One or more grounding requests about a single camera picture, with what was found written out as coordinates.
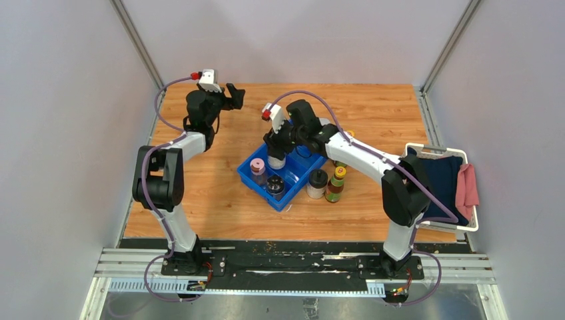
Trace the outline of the pink lid spice jar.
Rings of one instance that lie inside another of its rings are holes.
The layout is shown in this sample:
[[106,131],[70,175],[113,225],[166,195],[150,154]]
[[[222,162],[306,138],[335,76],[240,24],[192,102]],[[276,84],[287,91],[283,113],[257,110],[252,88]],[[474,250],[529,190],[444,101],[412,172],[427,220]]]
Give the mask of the pink lid spice jar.
[[254,158],[250,162],[252,180],[260,187],[267,184],[269,178],[263,159]]

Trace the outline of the black cap soy bottle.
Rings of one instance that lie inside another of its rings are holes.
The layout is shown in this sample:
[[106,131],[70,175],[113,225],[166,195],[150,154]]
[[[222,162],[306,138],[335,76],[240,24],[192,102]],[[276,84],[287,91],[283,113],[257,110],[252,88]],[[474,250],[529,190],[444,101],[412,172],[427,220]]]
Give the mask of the black cap soy bottle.
[[284,179],[279,175],[271,175],[267,180],[266,190],[275,201],[280,201],[286,193]]

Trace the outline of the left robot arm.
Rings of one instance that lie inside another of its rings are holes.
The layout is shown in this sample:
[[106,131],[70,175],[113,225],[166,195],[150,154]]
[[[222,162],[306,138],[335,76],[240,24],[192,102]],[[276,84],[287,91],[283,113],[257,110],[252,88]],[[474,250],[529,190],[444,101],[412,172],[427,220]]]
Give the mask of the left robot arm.
[[150,209],[165,232],[168,251],[163,261],[187,275],[197,275],[204,267],[198,235],[191,229],[181,205],[185,192],[184,163],[208,151],[213,144],[221,111],[241,109],[246,91],[232,83],[219,91],[203,85],[185,98],[187,116],[181,134],[158,146],[138,150],[132,194]]

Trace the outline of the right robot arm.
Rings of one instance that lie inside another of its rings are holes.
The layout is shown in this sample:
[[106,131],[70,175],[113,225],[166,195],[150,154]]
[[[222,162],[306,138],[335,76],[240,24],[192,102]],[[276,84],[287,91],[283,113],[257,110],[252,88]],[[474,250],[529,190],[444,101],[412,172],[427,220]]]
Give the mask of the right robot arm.
[[399,157],[360,142],[338,125],[317,117],[304,99],[286,109],[267,103],[262,118],[272,126],[264,136],[270,159],[282,160],[302,146],[344,163],[380,185],[382,207],[390,224],[378,268],[393,279],[404,273],[412,256],[416,223],[430,205],[429,181],[420,161],[413,155]]

